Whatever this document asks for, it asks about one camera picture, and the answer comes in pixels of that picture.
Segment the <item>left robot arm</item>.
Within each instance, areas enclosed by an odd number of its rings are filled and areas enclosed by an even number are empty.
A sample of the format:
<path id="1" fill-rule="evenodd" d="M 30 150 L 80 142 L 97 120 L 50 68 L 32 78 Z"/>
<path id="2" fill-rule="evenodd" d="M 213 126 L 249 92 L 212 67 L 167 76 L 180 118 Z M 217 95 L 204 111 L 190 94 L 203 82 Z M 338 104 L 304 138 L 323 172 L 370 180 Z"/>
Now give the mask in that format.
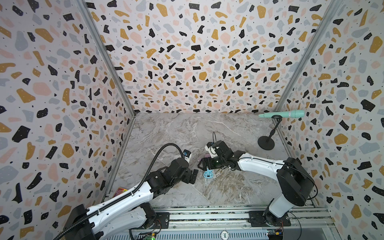
<path id="1" fill-rule="evenodd" d="M 184 158 L 148 174 L 142 184 L 101 204 L 74 208 L 63 229 L 64 240 L 106 240 L 129 229 L 148 229 L 156 219 L 150 201 L 180 182 L 194 184 L 198 170 Z"/>

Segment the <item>blue earbud charging case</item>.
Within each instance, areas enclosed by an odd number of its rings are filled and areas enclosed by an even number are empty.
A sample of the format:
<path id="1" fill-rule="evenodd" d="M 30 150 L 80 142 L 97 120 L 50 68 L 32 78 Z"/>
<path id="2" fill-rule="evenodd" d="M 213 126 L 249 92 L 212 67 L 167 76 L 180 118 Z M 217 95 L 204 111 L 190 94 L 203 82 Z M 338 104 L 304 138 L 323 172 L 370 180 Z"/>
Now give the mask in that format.
<path id="1" fill-rule="evenodd" d="M 212 170 L 207 170 L 203 172 L 203 177 L 205 179 L 212 179 L 214 177 L 214 173 Z"/>

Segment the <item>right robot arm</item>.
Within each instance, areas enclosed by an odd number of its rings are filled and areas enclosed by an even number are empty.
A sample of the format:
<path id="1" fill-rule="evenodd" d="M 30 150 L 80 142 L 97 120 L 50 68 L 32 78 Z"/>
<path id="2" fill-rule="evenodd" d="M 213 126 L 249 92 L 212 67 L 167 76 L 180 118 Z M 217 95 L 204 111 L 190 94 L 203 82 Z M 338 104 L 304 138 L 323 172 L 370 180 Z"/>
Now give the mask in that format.
<path id="1" fill-rule="evenodd" d="M 244 151 L 233 152 L 225 142 L 209 142 L 205 146 L 209 157 L 202 158 L 198 168 L 203 171 L 228 168 L 232 171 L 246 171 L 276 181 L 281 193 L 274 198 L 264 211 L 266 221 L 282 219 L 293 207 L 302 207 L 310 199 L 315 181 L 294 158 L 269 160 L 253 156 Z"/>

